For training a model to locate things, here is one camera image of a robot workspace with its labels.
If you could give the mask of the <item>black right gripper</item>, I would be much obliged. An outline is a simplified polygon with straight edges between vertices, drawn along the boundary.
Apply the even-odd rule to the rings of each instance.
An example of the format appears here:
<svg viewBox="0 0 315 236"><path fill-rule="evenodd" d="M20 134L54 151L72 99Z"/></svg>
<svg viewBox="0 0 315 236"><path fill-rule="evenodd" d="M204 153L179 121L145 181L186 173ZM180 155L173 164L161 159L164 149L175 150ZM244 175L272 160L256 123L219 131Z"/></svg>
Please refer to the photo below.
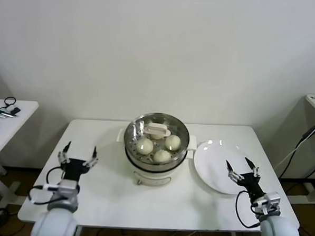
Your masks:
<svg viewBox="0 0 315 236"><path fill-rule="evenodd" d="M251 168L252 173L244 173L239 175L238 173L233 171L233 168L230 165L230 163L226 161L228 177L233 181L238 181L239 186L245 187L250 199L256 200L264 196L264 192L259 186L260 181L259 168L256 167L254 163L247 157L245 158L245 160L248 166Z"/></svg>

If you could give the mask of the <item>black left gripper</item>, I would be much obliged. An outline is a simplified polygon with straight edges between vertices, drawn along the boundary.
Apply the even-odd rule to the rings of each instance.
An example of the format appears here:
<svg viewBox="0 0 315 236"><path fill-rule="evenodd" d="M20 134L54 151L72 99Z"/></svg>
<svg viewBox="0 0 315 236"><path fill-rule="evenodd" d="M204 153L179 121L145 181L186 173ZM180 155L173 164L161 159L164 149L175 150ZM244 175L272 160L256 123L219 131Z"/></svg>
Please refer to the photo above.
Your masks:
<svg viewBox="0 0 315 236"><path fill-rule="evenodd" d="M71 141L58 153L58 161L61 164L61 169L64 171L63 178L78 182L82 174L88 172L88 168L93 168L98 162L97 148L94 147L92 156L86 162L75 158L68 158L68 150L71 146Z"/></svg>

